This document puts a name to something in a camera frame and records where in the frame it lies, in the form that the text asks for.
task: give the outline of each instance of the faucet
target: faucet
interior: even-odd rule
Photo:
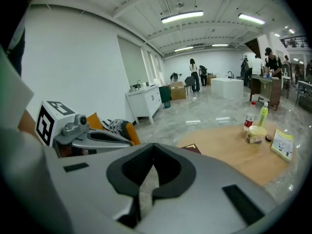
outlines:
[[[138,81],[136,82],[136,85],[137,85],[137,88],[138,88],[138,89],[140,89],[140,88],[141,88],[141,85],[138,83],[139,81],[142,83],[142,81],[141,81],[141,80],[138,80]]]
[[[231,73],[231,78],[233,78],[233,73],[232,73],[231,71],[229,71],[228,74],[229,74],[229,73]]]

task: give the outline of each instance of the staircase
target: staircase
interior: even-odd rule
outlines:
[[[260,56],[260,49],[257,38],[245,43],[245,45],[250,48],[256,55]]]

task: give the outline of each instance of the railing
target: railing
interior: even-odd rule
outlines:
[[[281,40],[285,48],[309,48],[307,37],[289,37]]]

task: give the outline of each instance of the long hair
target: long hair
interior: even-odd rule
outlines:
[[[191,65],[192,65],[192,67],[194,68],[194,64],[195,64],[194,59],[190,59],[190,63],[191,63]]]

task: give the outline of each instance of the white cube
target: white cube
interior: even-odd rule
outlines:
[[[76,114],[62,102],[43,100],[35,125],[35,132],[41,142],[52,147],[54,137],[61,133],[67,123],[75,121]]]
[[[225,99],[243,99],[244,81],[230,78],[211,79],[211,91]]]

